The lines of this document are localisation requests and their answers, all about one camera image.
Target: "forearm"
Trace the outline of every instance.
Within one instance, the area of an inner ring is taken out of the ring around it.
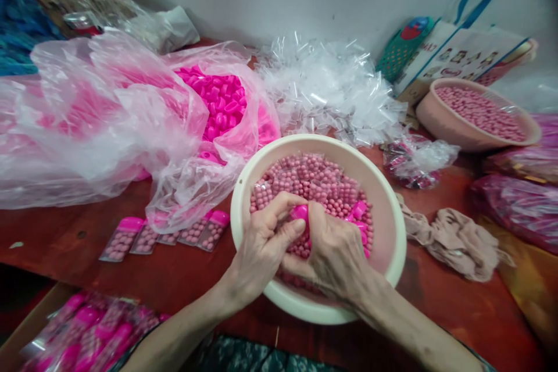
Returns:
[[[234,304],[218,283],[204,296],[153,330],[138,346],[122,372],[173,372],[207,334],[233,315]]]
[[[391,286],[382,298],[369,295],[357,304],[359,316],[400,344],[429,371],[483,371],[482,363],[461,343],[413,307]]]

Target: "white plastic basin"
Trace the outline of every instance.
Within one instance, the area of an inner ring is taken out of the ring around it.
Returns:
[[[405,222],[395,193],[368,158],[343,142],[322,135],[290,135],[266,145],[250,159],[232,195],[231,229],[236,248],[242,242],[244,228],[250,223],[250,196],[254,184],[274,162],[297,152],[322,153],[359,181],[373,205],[374,248],[369,263],[395,286],[407,252]],[[354,313],[324,296],[295,288],[278,278],[272,280],[263,293],[282,310],[310,323],[343,324],[356,319]]]

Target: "shopping bag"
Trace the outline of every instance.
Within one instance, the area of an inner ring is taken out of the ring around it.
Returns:
[[[439,19],[394,82],[395,97],[410,106],[419,102],[437,78],[475,80],[513,53],[527,38],[495,26],[471,26],[491,0],[481,0],[465,15],[469,0],[460,0],[453,23]]]

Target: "beige cloth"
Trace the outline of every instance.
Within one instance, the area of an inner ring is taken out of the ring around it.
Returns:
[[[440,262],[453,267],[467,279],[488,282],[498,265],[498,240],[485,228],[462,213],[440,209],[436,220],[428,225],[423,214],[401,204],[407,237],[414,238]]]

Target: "cloth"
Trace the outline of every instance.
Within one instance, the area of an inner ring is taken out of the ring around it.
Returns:
[[[407,237],[413,238],[440,262],[453,267],[467,279],[488,282],[503,254],[498,240],[475,221],[451,208],[440,209],[432,225],[423,214],[404,203]]]
[[[125,353],[108,372],[120,371],[140,343],[141,341]],[[481,361],[484,372],[496,372],[496,369],[474,350],[465,347]],[[291,355],[282,350],[225,335],[218,336],[210,343],[201,343],[190,357],[193,359],[189,359],[181,370],[195,372],[337,372],[342,370],[304,356]]]

